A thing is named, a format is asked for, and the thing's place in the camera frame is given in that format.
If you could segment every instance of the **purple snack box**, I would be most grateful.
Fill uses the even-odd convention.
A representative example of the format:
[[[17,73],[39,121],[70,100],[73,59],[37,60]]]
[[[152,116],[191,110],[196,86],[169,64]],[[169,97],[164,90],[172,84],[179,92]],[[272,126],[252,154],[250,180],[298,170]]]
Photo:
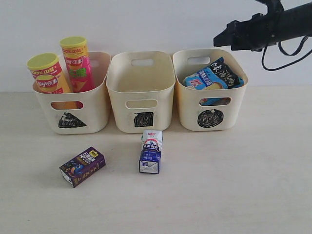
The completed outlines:
[[[105,165],[104,155],[90,147],[59,169],[64,179],[74,188]]]

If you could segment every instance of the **black circle drawing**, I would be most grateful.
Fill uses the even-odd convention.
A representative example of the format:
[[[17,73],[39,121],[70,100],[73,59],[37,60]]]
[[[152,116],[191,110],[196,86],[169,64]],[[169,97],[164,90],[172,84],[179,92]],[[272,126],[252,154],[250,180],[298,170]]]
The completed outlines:
[[[198,124],[202,128],[213,128],[223,121],[224,115],[220,110],[212,109],[203,111],[198,116]]]

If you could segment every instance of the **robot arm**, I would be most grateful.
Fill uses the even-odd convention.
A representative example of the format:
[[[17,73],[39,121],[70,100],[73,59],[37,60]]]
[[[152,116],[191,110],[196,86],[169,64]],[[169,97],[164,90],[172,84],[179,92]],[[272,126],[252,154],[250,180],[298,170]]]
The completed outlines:
[[[214,46],[260,52],[278,42],[312,36],[312,2],[285,11],[280,0],[256,1],[265,4],[268,13],[258,13],[248,21],[232,21],[214,38]]]

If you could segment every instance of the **yellow lid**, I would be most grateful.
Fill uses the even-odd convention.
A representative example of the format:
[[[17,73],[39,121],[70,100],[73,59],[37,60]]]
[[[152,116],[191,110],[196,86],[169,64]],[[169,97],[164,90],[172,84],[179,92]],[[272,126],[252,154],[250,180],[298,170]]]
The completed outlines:
[[[44,53],[32,57],[27,62],[27,67],[31,71],[39,71],[45,68],[52,67],[59,61],[59,58],[54,53]]]
[[[85,45],[87,39],[84,37],[68,37],[62,39],[59,43],[63,48],[73,48]]]

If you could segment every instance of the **black triangle drawing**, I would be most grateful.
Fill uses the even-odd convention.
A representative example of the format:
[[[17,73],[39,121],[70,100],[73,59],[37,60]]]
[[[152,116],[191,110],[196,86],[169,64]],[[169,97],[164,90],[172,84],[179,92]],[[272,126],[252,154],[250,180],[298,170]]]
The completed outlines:
[[[58,122],[59,128],[79,128],[85,127],[86,124],[69,112],[64,112]]]

